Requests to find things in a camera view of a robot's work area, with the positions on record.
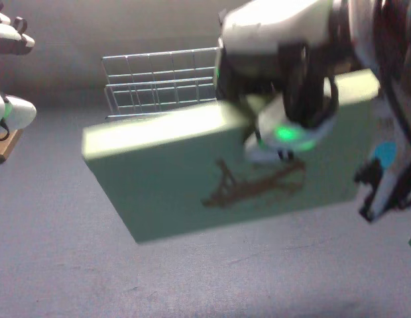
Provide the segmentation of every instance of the brown printed drawing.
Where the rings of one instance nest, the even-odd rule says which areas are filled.
[[[276,190],[282,190],[287,195],[300,191],[304,185],[304,177],[301,182],[284,182],[283,179],[295,172],[306,171],[304,162],[295,160],[276,168],[271,174],[258,180],[237,180],[224,160],[216,162],[221,170],[221,181],[217,189],[208,199],[202,200],[204,207],[230,207],[240,201],[254,199]]]

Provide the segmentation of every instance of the metal wire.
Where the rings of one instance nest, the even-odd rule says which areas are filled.
[[[214,70],[216,50],[217,48],[200,48],[195,50],[104,57],[102,59],[102,66],[107,77],[107,85],[104,92],[111,111],[108,118],[167,113],[187,105],[215,100],[212,89],[213,76],[207,76],[207,73],[212,74]],[[204,63],[201,66],[198,65],[200,59],[196,57],[196,54],[201,54],[208,58],[205,65]],[[164,68],[163,70],[155,70],[156,68],[151,58],[153,56],[168,60],[166,65],[162,67]],[[189,62],[191,60],[194,65],[192,67],[177,68],[176,57],[182,58],[182,62]],[[141,58],[148,58],[149,72],[146,70],[144,72],[134,72],[136,67],[133,69],[134,65],[129,63],[129,59],[131,61],[132,59],[139,61]],[[111,72],[110,68],[113,65],[118,65],[121,59],[126,61],[127,71]],[[165,75],[170,75],[173,78],[159,80],[159,77]],[[152,81],[145,81],[145,76],[151,76]]]

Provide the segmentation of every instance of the box front face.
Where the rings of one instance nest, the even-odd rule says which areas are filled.
[[[370,131],[361,103],[342,107],[332,135],[291,164],[246,163],[240,127],[88,166],[140,243],[350,200]]]

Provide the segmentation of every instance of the wire basket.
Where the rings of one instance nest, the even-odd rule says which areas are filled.
[[[217,48],[106,56],[108,118],[166,113],[215,100]]]

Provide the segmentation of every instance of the blue circle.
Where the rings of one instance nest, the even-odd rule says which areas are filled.
[[[395,142],[383,142],[377,146],[373,156],[378,158],[384,169],[389,168],[396,160],[397,145]]]

